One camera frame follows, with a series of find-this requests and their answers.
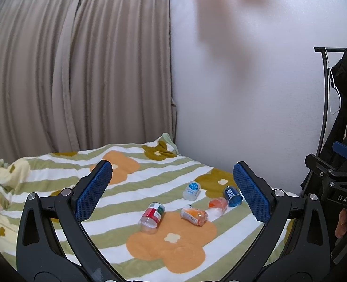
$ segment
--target curtain pleat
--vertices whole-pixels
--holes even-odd
[[[169,0],[0,0],[0,158],[163,132]]]

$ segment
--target blue gripper pad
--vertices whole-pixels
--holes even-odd
[[[254,217],[256,220],[266,224],[270,219],[271,206],[269,200],[264,196],[255,181],[252,179],[253,177],[256,180],[256,175],[253,174],[251,177],[240,162],[235,164],[233,174],[234,181],[239,187],[240,192],[243,194],[249,208],[251,208]]]
[[[341,155],[343,158],[347,159],[347,146],[336,141],[333,143],[333,151],[339,155]]]
[[[90,218],[111,177],[112,165],[105,162],[77,199],[75,216],[79,222]]]

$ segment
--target finger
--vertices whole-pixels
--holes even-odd
[[[335,235],[337,238],[341,238],[346,234],[346,232],[347,232],[347,225],[342,225],[337,227]]]
[[[344,225],[347,222],[347,212],[346,209],[342,209],[342,211],[339,213],[339,222],[340,225]]]

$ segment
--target bed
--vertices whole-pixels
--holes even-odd
[[[25,157],[12,164],[0,160],[0,251],[16,268],[16,242],[24,202],[72,188],[105,159],[112,180],[91,218],[82,223],[107,261],[126,279],[139,281],[217,281],[243,256],[262,228],[245,201],[203,227],[180,218],[189,202],[182,191],[190,181],[201,184],[193,206],[206,210],[234,183],[231,173],[181,156],[168,134],[145,144],[113,144],[88,151]],[[166,212],[154,235],[139,232],[138,220],[151,202]],[[69,260],[78,264],[59,222],[56,234]],[[268,263],[280,255],[292,221],[287,221]]]

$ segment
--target white wall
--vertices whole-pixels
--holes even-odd
[[[171,0],[180,153],[299,193],[323,117],[314,45],[347,46],[347,0]]]

